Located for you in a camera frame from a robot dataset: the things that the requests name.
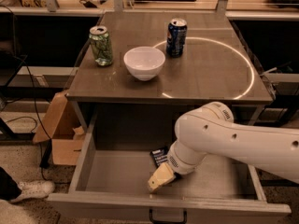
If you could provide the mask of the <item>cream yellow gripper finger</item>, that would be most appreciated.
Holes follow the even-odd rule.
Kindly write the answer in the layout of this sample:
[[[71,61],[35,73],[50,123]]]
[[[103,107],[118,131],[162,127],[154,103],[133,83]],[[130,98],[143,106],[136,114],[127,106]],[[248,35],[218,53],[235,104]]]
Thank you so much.
[[[149,178],[149,192],[156,192],[159,188],[172,182],[175,178],[175,173],[171,169],[170,165],[167,162],[163,162]]]

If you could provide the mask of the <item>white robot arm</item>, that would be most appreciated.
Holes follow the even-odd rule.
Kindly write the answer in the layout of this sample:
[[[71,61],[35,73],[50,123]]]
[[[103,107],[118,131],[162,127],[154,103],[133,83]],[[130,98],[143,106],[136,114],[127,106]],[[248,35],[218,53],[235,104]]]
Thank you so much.
[[[181,115],[175,124],[176,141],[148,181],[151,193],[187,175],[208,154],[228,157],[299,183],[299,130],[240,125],[230,108],[211,102]]]

